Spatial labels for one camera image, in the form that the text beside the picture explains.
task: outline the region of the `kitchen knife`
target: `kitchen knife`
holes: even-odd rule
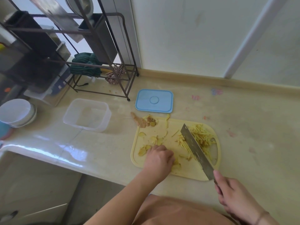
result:
[[[186,143],[188,144],[189,148],[191,149],[192,153],[194,154],[194,156],[197,158],[198,162],[202,166],[203,171],[207,176],[208,180],[213,180],[215,178],[213,173],[214,168],[208,161],[201,147],[199,146],[199,144],[197,143],[197,141],[195,140],[195,138],[193,137],[193,135],[191,134],[191,132],[189,131],[188,127],[185,124],[183,124],[180,132],[184,137]]]

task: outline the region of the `marble countertop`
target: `marble countertop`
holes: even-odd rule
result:
[[[119,86],[108,85],[102,79],[86,87],[122,94]],[[141,170],[130,159],[137,129],[130,112],[140,117],[148,114],[135,109],[137,92],[143,88],[172,91],[172,118],[203,122],[215,130],[222,151],[220,171],[239,179],[280,223],[295,224],[300,220],[298,98],[141,76],[133,83],[130,102],[125,98],[73,90],[55,108],[32,100],[38,108],[36,120],[16,129],[0,153],[12,151],[127,185]],[[75,98],[108,103],[112,116],[104,132],[81,130],[63,123],[63,115]],[[161,113],[152,114],[165,117]],[[222,209],[213,181],[169,175],[153,193]]]

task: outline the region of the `container lid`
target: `container lid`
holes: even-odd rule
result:
[[[142,89],[137,94],[135,108],[141,111],[171,113],[173,93],[167,90]]]

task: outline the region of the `yellow cutting board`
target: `yellow cutting board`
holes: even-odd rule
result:
[[[213,159],[213,167],[215,169],[218,169],[220,166],[221,162],[221,149],[220,149],[220,143],[219,139],[214,132],[214,130],[204,124],[204,123],[198,123],[198,122],[193,122],[193,121],[183,121],[183,120],[178,120],[178,119],[172,119],[170,118],[168,120],[168,128],[166,128],[166,118],[164,117],[153,117],[156,122],[158,121],[158,124],[155,127],[146,127],[146,128],[140,128],[137,127],[137,132],[135,134],[132,150],[131,150],[131,161],[133,162],[134,165],[138,167],[143,167],[144,166],[144,161],[146,158],[146,155],[139,156],[138,152],[143,145],[152,145],[151,141],[151,136],[156,136],[158,135],[158,138],[164,137],[166,134],[166,131],[168,131],[168,134],[166,137],[164,137],[163,140],[163,145],[167,147],[167,149],[170,149],[174,151],[174,155],[176,158],[178,158],[179,163],[181,164],[181,168],[179,166],[174,166],[172,168],[171,174],[178,175],[181,177],[185,178],[191,178],[191,179],[196,179],[199,181],[208,181],[207,176],[205,175],[202,167],[200,166],[199,162],[195,159],[191,159],[190,161],[187,161],[184,158],[179,157],[179,154],[183,155],[188,155],[188,152],[186,149],[178,145],[175,140],[178,140],[178,135],[180,135],[180,130],[185,123],[187,126],[192,126],[193,124],[202,124],[203,127],[210,132],[214,139],[216,140],[216,145],[217,148],[215,149],[217,153],[215,153],[214,156],[212,156]],[[140,137],[138,134],[140,132],[144,132],[146,136]]]

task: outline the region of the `hand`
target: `hand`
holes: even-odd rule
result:
[[[219,194],[219,202],[224,205],[226,212],[234,214],[249,224],[254,224],[265,211],[262,206],[238,180],[223,177],[217,170],[214,170],[214,176],[218,183],[215,184],[215,189]]]
[[[175,161],[174,153],[168,150],[164,145],[154,145],[147,151],[144,162],[143,173],[158,185],[171,172],[173,162]]]

